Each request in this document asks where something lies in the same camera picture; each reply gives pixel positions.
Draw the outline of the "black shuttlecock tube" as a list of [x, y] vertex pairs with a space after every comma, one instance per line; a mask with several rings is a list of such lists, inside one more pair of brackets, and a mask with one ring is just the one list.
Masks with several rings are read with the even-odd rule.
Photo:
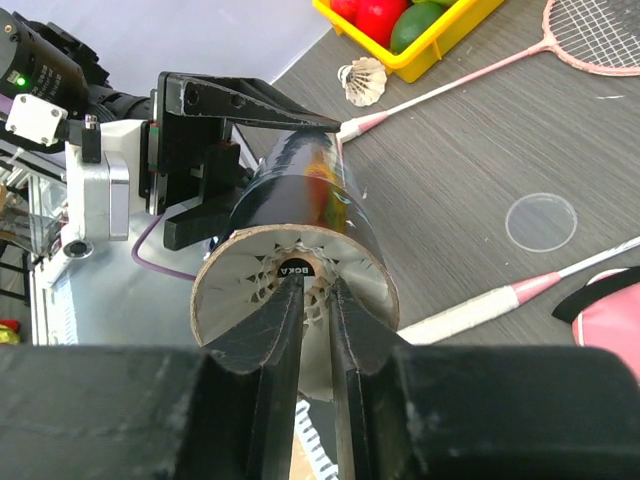
[[296, 230], [346, 238], [383, 258], [361, 200], [336, 135], [284, 133], [261, 161], [194, 281], [190, 317], [198, 344], [210, 345], [277, 300], [297, 305], [294, 318], [303, 340], [305, 281], [316, 262], [295, 253], [269, 276], [252, 242], [264, 231]]

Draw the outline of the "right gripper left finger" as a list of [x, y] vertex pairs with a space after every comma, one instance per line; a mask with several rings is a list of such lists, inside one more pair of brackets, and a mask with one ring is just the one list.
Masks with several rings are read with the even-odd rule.
[[5, 347], [5, 479], [285, 479], [303, 279], [200, 350]]

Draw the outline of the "clear tube lid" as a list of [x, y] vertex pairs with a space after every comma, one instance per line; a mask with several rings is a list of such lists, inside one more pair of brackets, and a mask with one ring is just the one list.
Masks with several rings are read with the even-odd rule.
[[504, 224], [509, 239], [521, 249], [548, 253], [572, 239], [578, 215], [565, 198], [537, 192], [516, 200], [507, 211]]

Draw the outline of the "white shuttlecock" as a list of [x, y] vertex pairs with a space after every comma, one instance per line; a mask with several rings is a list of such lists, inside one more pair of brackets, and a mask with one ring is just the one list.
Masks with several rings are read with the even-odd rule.
[[304, 398], [331, 401], [331, 287], [336, 279], [344, 280], [366, 310], [387, 327], [397, 329], [397, 289], [384, 259], [346, 238], [296, 230], [261, 232], [252, 246], [263, 258], [264, 272], [269, 276], [277, 274], [283, 262], [295, 253], [308, 254], [316, 262], [305, 281], [298, 391]]
[[337, 78], [346, 100], [356, 107], [377, 103], [386, 90], [386, 68], [376, 58], [361, 57], [341, 66]]

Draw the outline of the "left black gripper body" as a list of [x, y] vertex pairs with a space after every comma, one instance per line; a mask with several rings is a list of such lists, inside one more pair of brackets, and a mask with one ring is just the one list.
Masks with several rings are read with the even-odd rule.
[[151, 215], [188, 200], [204, 203], [234, 192], [245, 187], [252, 174], [241, 164], [241, 147], [232, 139], [236, 123], [169, 112], [171, 74], [191, 73], [162, 72], [152, 91], [145, 178], [140, 185]]

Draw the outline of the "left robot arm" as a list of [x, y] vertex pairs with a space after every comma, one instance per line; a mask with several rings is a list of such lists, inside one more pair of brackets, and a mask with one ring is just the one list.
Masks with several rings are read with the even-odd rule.
[[165, 222], [167, 249], [222, 234], [251, 176], [232, 138], [236, 125], [340, 128], [254, 78], [163, 72], [148, 96], [126, 94], [65, 30], [1, 15], [1, 137], [64, 154], [67, 251], [124, 240], [132, 213], [160, 216], [182, 202], [190, 208]]

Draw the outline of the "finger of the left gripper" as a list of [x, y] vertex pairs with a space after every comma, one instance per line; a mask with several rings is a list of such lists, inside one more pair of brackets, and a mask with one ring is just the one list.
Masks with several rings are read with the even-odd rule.
[[311, 112], [256, 78], [169, 76], [169, 112], [274, 130], [336, 133], [340, 122]]
[[225, 233], [240, 192], [218, 195], [164, 221], [163, 246], [179, 251]]

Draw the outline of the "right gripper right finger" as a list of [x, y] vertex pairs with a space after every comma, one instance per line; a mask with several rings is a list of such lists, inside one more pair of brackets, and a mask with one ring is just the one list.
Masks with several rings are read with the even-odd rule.
[[607, 351], [414, 346], [330, 294], [343, 479], [635, 479], [639, 387]]

